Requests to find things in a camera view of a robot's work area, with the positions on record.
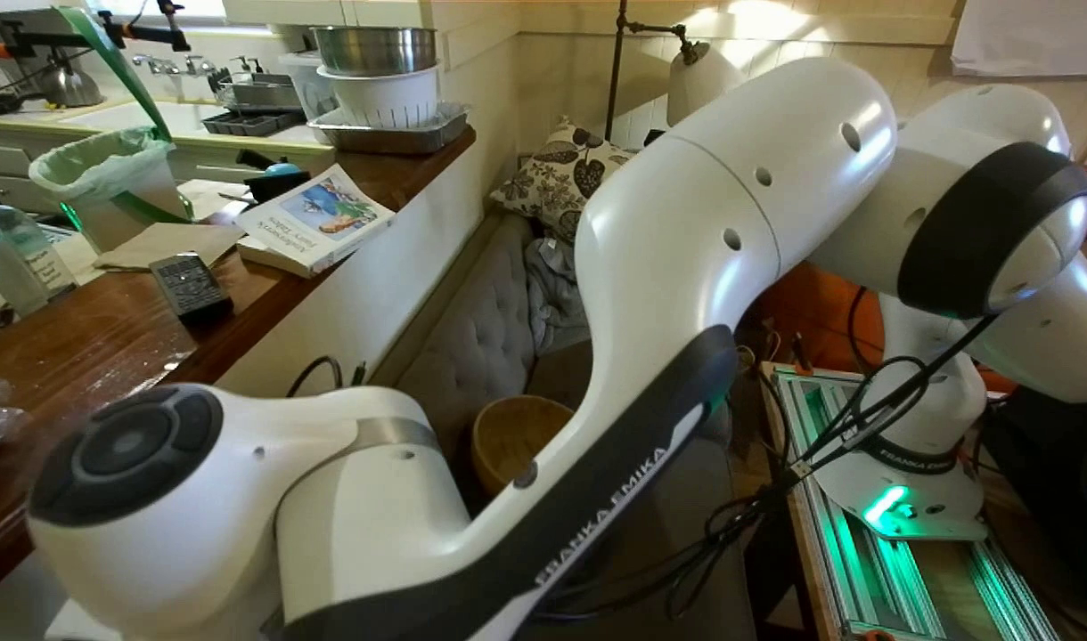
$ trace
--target lamp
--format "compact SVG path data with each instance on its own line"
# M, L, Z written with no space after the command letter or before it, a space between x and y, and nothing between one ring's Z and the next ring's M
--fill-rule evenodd
M610 73L610 102L604 102L604 139L614 136L614 115L617 115L617 79L619 79L619 55L623 55L623 31L668 31L682 41L682 55L668 66L668 100L666 100L666 121L677 125L693 106L720 98L725 87L735 87L737 73L725 56L710 55L710 42L691 42L684 24L643 24L628 17L628 0L617 9L617 31L614 31L614 73Z

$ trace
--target window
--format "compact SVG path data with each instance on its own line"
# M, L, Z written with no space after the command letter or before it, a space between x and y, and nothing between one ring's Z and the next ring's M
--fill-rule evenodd
M115 16L159 16L155 0L85 0L93 12ZM185 4L178 17L223 17L223 0L178 0Z

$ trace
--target tray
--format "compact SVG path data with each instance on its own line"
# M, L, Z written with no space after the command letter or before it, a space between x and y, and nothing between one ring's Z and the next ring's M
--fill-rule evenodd
M308 128L336 149L427 157L452 143L459 132L468 132L468 111L457 102L442 102L437 115L418 128L374 128L354 121L343 111L327 111L312 117Z

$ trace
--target white robotic arm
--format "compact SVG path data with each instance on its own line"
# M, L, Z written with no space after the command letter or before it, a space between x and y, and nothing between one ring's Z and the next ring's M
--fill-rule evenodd
M998 143L965 146L988 157ZM765 286L823 251L855 283L898 293L888 274L910 238L868 231L883 214L867 200L891 185L895 149L898 121L868 76L798 60L720 98L614 174L576 229L588 396L472 519L427 421L396 392L256 402L178 387L218 406L198 417L212 424L198 455L164 488L131 477L185 436L185 417L155 417L175 399L115 402L101 417L129 421L93 421L40 477L30 542L72 597L129 637L246 637L256 626L236 618L241 596L276 596L280 637L510 637L725 396L730 331ZM965 164L904 164L898 177L930 171L944 185L921 191L927 207ZM1063 229L1049 234L1068 254L1075 238ZM1005 290L979 315L1025 297L1015 283L1049 286L1063 265L1028 258L1033 271L1005 265ZM85 461L104 448L131 455L93 470ZM88 510L72 474L143 496Z

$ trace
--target book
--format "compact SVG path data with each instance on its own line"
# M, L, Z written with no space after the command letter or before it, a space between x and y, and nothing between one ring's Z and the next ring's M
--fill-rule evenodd
M370 200L338 164L246 212L237 254L312 278L385 231L396 212Z

